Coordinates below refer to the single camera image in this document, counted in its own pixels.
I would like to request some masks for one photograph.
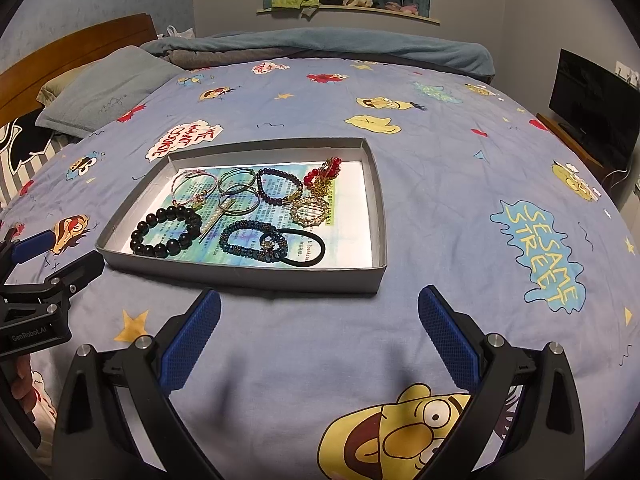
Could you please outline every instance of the pillow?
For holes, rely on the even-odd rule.
[[[36,172],[68,143],[65,136],[35,125],[34,110],[0,126],[0,206],[24,193]]]
[[[45,106],[49,106],[54,101],[54,99],[58,97],[60,93],[76,79],[76,77],[78,77],[84,70],[89,68],[94,63],[96,63],[96,61],[92,61],[91,63],[87,63],[86,65],[72,68],[71,70],[67,70],[66,72],[60,74],[58,77],[47,81],[40,89],[40,92],[38,92],[36,101]]]
[[[182,73],[136,46],[126,46],[84,70],[40,113],[36,125],[83,139]]]

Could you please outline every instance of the blue textured pad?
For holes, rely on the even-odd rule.
[[[43,231],[18,242],[11,253],[11,259],[14,264],[23,264],[39,254],[46,253],[55,243],[56,235],[53,231]]]
[[[456,386],[473,394],[480,383],[479,357],[431,289],[418,297],[418,316]]]
[[[159,384],[165,395],[186,383],[220,320],[220,308],[218,293],[215,290],[208,292],[164,352]]]

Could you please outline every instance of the window sill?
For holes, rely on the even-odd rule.
[[[300,9],[258,9],[256,14],[266,14],[266,13],[278,13],[284,12],[286,10],[295,10],[299,11]],[[397,16],[398,18],[408,18],[410,20],[419,20],[421,22],[431,23],[431,25],[440,26],[440,20],[436,20],[434,18],[427,18],[426,16],[416,16],[415,14],[405,14],[404,12],[397,12],[396,10],[388,10],[388,9],[374,9],[372,7],[347,7],[342,5],[321,5],[318,7],[318,10],[343,10],[347,12],[377,12],[379,14],[389,14],[391,16]]]

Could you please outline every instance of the television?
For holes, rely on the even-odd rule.
[[[567,50],[560,51],[549,108],[561,126],[611,170],[626,170],[640,133],[640,91]]]

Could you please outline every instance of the metal screw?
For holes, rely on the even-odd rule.
[[[76,350],[76,354],[78,354],[80,357],[87,357],[89,354],[91,353],[91,345],[80,345],[78,347],[78,350]]]
[[[486,340],[494,348],[500,348],[504,345],[504,338],[500,334],[489,334]]]
[[[564,348],[562,348],[562,345],[560,343],[556,343],[555,341],[549,343],[549,350],[551,350],[556,355],[560,355],[562,352],[564,352]]]
[[[141,335],[138,339],[136,339],[136,348],[145,350],[151,346],[152,342],[153,340],[148,335]]]

